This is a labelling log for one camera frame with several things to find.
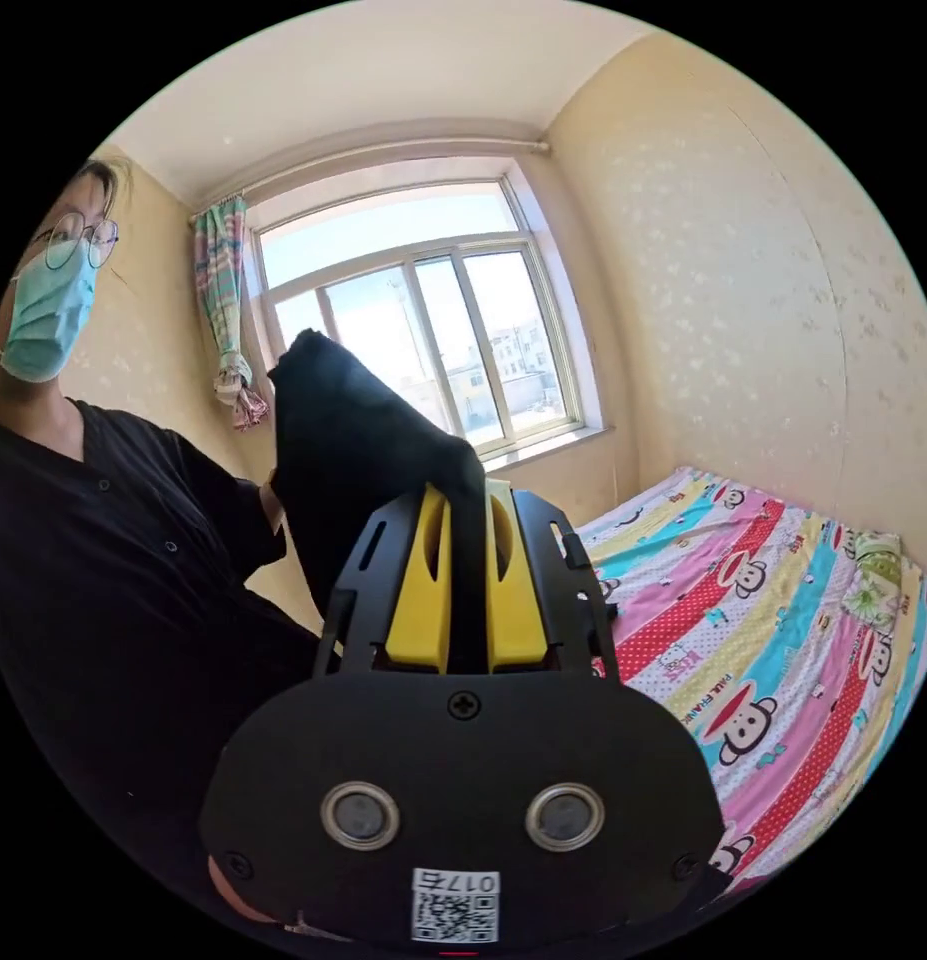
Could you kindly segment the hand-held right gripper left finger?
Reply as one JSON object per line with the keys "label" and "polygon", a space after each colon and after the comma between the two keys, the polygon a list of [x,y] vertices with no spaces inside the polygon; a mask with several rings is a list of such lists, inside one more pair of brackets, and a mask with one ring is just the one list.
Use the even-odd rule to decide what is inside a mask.
{"label": "hand-held right gripper left finger", "polygon": [[445,670],[451,626],[451,507],[425,488],[399,588],[385,652],[399,668]]}

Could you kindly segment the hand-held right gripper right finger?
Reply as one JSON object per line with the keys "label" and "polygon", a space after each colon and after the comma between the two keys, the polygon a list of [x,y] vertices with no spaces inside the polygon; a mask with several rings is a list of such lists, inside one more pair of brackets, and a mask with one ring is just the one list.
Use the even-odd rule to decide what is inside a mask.
{"label": "hand-held right gripper right finger", "polygon": [[547,638],[510,484],[489,479],[486,501],[486,639],[492,673],[540,667]]}

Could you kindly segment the person's right hand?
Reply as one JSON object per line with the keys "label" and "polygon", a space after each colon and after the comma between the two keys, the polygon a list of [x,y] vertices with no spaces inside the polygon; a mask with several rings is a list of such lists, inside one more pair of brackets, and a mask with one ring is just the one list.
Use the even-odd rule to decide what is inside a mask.
{"label": "person's right hand", "polygon": [[240,917],[245,920],[268,925],[271,927],[276,927],[278,929],[283,929],[284,924],[258,910],[251,907],[246,903],[237,893],[237,891],[231,886],[226,876],[218,867],[216,861],[212,856],[207,857],[207,869],[210,877],[210,881],[216,891],[216,893],[225,901],[225,903]]}

